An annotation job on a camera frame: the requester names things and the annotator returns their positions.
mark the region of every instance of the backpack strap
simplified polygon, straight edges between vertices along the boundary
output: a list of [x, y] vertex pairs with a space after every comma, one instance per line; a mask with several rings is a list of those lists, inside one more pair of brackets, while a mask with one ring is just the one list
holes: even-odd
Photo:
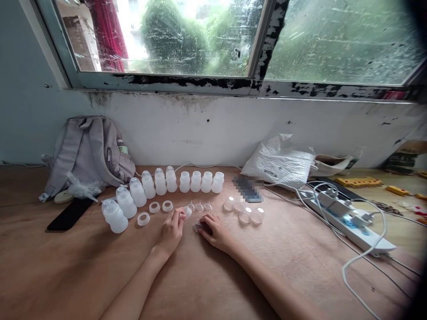
[[89, 128], [91, 123], [91, 118], [67, 120], [62, 147], [55, 158], [45, 192], [39, 197], [41, 202], [45, 202], [49, 197], [55, 196], [67, 184], [67, 172], [73, 171], [83, 132]]
[[102, 117], [94, 117], [92, 120], [92, 126], [89, 131], [92, 159], [102, 180], [114, 187], [120, 187], [124, 182], [115, 177], [108, 170], [107, 164], [105, 163], [104, 119], [105, 118]]

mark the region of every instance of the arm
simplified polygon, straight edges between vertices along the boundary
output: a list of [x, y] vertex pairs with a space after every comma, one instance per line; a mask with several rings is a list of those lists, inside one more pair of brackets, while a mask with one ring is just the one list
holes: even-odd
[[213, 231], [210, 236], [200, 229], [201, 235], [214, 247], [232, 257], [246, 271], [273, 307], [280, 319], [324, 319], [323, 312], [301, 293], [294, 290], [286, 280], [270, 270], [240, 242], [236, 241], [218, 216], [208, 214], [200, 219]]
[[181, 240], [185, 215], [180, 218], [180, 213], [185, 214], [182, 208], [175, 209], [169, 214], [156, 245], [119, 295], [104, 311], [102, 320], [139, 319], [154, 279]]

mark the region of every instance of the backpack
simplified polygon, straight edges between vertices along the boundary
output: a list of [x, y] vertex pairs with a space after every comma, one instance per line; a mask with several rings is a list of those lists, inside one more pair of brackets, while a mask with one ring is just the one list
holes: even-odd
[[117, 140], [121, 133], [104, 116], [78, 116], [67, 119], [55, 144], [53, 156], [42, 156], [50, 176], [41, 202], [69, 186], [67, 172], [81, 183], [104, 181], [120, 187], [135, 174], [135, 164], [127, 153], [120, 151]]

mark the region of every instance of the power strip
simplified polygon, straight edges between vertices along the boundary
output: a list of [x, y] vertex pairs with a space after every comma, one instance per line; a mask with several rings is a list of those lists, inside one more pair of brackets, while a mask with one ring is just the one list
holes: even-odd
[[[317, 205], [315, 199], [304, 199], [303, 200], [310, 208], [315, 210], [320, 216], [322, 212]], [[354, 242], [359, 248], [363, 251], [368, 250], [372, 247], [375, 241], [379, 238], [379, 235], [367, 227], [357, 227], [351, 222], [352, 216], [345, 214], [342, 217], [338, 217], [329, 209], [322, 206], [323, 213], [326, 219], [331, 225], [336, 227], [339, 231], [344, 233], [348, 239]], [[375, 249], [371, 251], [371, 255], [378, 257], [379, 254], [389, 252], [396, 249], [396, 246], [391, 242], [381, 239], [380, 242], [376, 245]]]

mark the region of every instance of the glass pane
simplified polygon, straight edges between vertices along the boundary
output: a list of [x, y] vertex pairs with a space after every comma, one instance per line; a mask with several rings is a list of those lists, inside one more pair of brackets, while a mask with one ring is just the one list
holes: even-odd
[[80, 71], [246, 76], [264, 0], [56, 0]]
[[402, 0], [290, 0], [266, 79], [400, 85], [423, 57]]

